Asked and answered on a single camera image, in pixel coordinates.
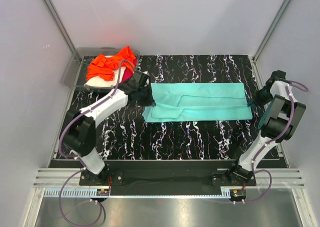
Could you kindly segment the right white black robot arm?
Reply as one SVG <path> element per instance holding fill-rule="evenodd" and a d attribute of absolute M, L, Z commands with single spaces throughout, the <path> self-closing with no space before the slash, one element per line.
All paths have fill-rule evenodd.
<path fill-rule="evenodd" d="M 253 104 L 268 107 L 260 119 L 257 138 L 225 174 L 230 184 L 242 186 L 253 181 L 256 168 L 265 155 L 295 133 L 307 107 L 294 97 L 293 87 L 303 92 L 309 91 L 305 85 L 287 80 L 286 72 L 276 70 L 254 95 Z"/>

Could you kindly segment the teal t shirt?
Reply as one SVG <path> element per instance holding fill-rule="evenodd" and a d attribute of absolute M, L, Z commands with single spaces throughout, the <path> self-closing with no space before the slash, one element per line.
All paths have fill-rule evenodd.
<path fill-rule="evenodd" d="M 147 123 L 251 120 L 243 83 L 152 83 Z"/>

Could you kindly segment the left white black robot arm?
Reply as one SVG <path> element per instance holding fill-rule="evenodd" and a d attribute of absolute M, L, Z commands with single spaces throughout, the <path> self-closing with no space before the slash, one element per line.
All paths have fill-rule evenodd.
<path fill-rule="evenodd" d="M 69 109 L 64 117 L 58 152 L 64 157 L 73 157 L 83 165 L 82 176 L 97 185 L 103 185 L 110 177 L 109 168 L 99 156 L 96 148 L 96 129 L 114 112 L 136 102 L 144 107 L 156 103 L 152 95 L 150 75 L 147 71 L 136 71 L 131 78 L 116 86 L 95 103 L 80 110 Z M 65 154 L 66 147 L 71 154 Z"/>

